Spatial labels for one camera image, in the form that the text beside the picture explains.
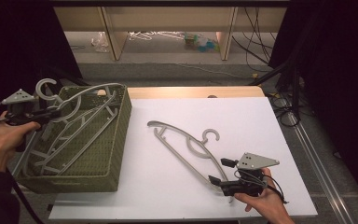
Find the person's hand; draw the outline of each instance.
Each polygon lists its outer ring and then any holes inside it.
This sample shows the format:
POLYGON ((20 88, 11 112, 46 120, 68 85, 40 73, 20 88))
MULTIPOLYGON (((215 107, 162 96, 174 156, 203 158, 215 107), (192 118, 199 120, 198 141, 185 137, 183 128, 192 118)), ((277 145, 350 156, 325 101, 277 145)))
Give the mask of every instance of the person's hand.
MULTIPOLYGON (((262 171, 264 175, 271 176, 271 171, 269 168, 263 168, 262 171)), ((270 186, 275 188, 275 185, 270 178, 267 178, 267 182, 270 186)), ((261 216, 265 217, 273 224, 295 223, 289 217, 281 197, 271 189, 264 189, 261 195, 258 197, 252 197, 245 193, 236 193, 234 197, 237 200, 246 203, 246 212, 249 212, 252 208, 254 208, 258 213, 260 213, 261 216)))
POLYGON ((0 171, 6 170, 7 163, 14 157, 16 147, 22 143, 24 135, 38 128, 40 124, 36 122, 19 126, 10 126, 3 121, 0 122, 0 171))

